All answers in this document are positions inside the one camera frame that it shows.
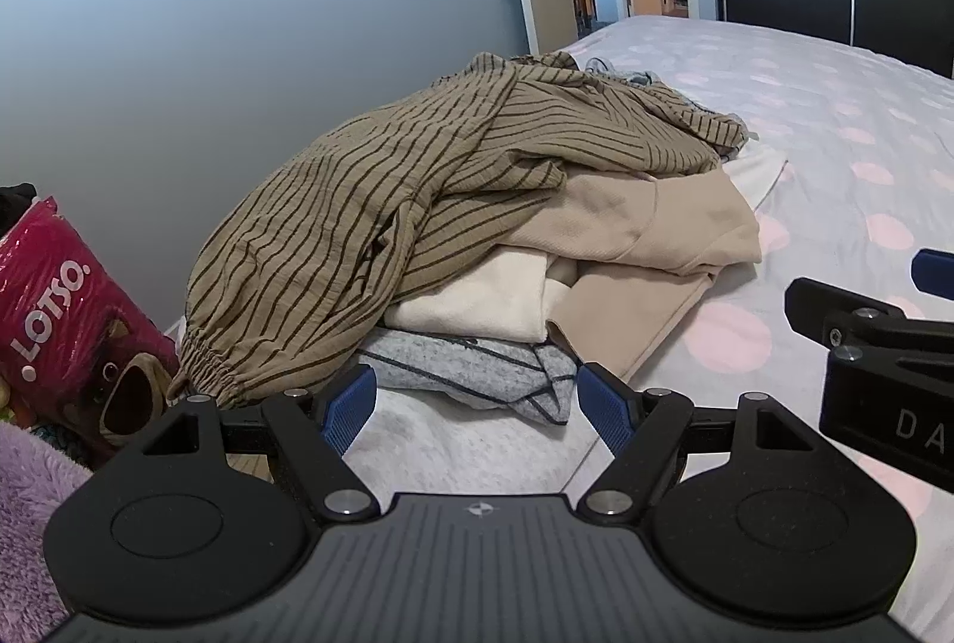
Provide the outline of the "olive striped trousers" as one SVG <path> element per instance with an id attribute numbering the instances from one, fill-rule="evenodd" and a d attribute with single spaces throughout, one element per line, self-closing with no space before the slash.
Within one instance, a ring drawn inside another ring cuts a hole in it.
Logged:
<path id="1" fill-rule="evenodd" d="M 747 137 L 737 116 L 568 53 L 477 55 L 315 139 L 216 226 L 171 394 L 233 407 L 327 385 L 393 302 L 479 264 L 571 169 L 699 175 Z"/>

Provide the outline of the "beige garment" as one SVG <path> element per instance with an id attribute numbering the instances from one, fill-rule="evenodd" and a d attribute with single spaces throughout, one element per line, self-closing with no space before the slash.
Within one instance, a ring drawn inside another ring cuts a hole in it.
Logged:
<path id="1" fill-rule="evenodd" d="M 550 324 L 581 362 L 622 381 L 632 380 L 718 274 L 761 258 L 754 212 L 720 168 L 663 180 L 574 171 L 506 242 L 577 264 Z"/>

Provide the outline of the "polka dot bed sheet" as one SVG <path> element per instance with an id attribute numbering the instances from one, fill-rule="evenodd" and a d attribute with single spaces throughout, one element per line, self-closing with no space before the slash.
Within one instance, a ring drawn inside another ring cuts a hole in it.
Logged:
<path id="1" fill-rule="evenodd" d="M 345 461 L 379 517 L 336 525 L 272 598 L 176 641 L 946 641 L 952 493 L 818 428 L 828 352 L 784 317 L 810 278 L 952 322 L 910 278 L 952 246 L 952 84 L 765 27 L 637 16 L 568 50 L 742 119 L 786 168 L 761 258 L 725 268 L 632 380 L 693 404 L 639 522 L 575 513 L 611 452 L 566 425 L 380 388 Z"/>

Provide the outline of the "grey patterned garment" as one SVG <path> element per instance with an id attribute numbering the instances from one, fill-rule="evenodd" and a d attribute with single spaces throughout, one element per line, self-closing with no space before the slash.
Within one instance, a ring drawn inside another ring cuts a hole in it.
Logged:
<path id="1" fill-rule="evenodd" d="M 357 362 L 380 388 L 438 392 L 475 410 L 506 409 L 529 422 L 566 425 L 577 363 L 551 342 L 493 341 L 377 328 Z"/>

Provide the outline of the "cream white garment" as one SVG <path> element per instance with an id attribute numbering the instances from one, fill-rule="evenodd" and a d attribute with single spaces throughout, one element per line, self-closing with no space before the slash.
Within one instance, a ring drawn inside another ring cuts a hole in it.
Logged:
<path id="1" fill-rule="evenodd" d="M 783 153 L 755 142 L 720 169 L 755 212 L 784 168 Z M 391 305 L 383 323 L 414 333 L 540 342 L 575 280 L 572 260 L 504 241 L 445 286 Z"/>

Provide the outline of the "pink Lotso bag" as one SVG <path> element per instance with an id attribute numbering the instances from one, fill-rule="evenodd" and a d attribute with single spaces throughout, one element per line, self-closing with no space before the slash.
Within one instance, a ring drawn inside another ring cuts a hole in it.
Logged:
<path id="1" fill-rule="evenodd" d="M 54 423 L 111 454 L 162 417 L 175 343 L 107 273 L 52 197 L 2 237 L 2 419 Z"/>

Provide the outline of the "purple fluffy blanket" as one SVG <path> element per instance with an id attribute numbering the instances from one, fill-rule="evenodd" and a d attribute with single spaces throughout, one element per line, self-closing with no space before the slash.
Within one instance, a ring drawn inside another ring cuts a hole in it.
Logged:
<path id="1" fill-rule="evenodd" d="M 2 640 L 41 641 L 66 616 L 44 557 L 53 512 L 91 476 L 25 429 L 2 425 Z"/>

